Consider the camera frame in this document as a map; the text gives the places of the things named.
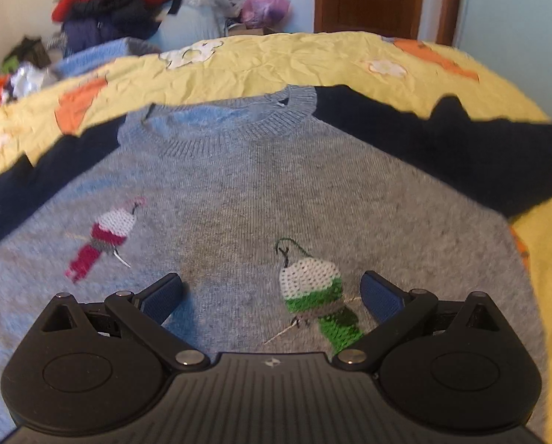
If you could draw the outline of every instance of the blue gripper pad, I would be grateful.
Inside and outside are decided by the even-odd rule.
[[[183,283],[176,273],[167,274],[135,295],[141,312],[161,325],[183,298]]]
[[[407,292],[371,270],[360,280],[360,297],[378,324],[382,324],[402,311],[410,301],[410,295]]]

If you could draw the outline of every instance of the purple plastic bag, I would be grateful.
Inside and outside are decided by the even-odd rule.
[[[290,0],[245,0],[241,21],[247,28],[274,26],[281,21],[290,8]]]

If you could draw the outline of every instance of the light blue wall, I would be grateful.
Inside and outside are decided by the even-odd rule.
[[[552,0],[464,0],[456,46],[552,117]]]

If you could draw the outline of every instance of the light blue cloth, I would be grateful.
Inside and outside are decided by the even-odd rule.
[[[75,53],[68,58],[50,65],[49,69],[60,80],[77,77],[96,69],[119,57],[148,55],[160,53],[157,46],[138,40],[138,38],[122,38],[96,47]]]
[[[215,0],[183,0],[177,14],[166,15],[148,41],[165,52],[224,36],[224,15]]]

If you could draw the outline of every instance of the bed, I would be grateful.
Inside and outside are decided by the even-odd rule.
[[[361,32],[221,41],[201,63],[169,70],[167,61],[158,55],[119,58],[0,107],[0,173],[22,154],[37,163],[63,134],[81,135],[150,103],[175,106],[258,96],[280,91],[287,84],[345,84],[422,118],[430,116],[443,95],[452,93],[474,120],[549,121],[514,85],[454,48],[433,44],[424,48]],[[84,86],[88,91],[77,98],[76,89]],[[70,116],[62,116],[60,108],[68,95],[80,101]],[[546,420],[542,434],[552,443],[552,199],[510,223],[542,319],[548,356],[543,373]],[[44,296],[44,304],[49,298]]]

